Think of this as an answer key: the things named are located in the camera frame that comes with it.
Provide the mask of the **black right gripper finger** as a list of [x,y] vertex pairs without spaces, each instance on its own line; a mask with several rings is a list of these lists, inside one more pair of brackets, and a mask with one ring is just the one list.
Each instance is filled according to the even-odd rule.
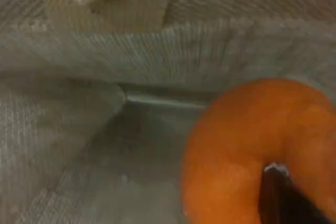
[[262,223],[328,223],[328,219],[292,183],[287,168],[264,169],[259,194]]

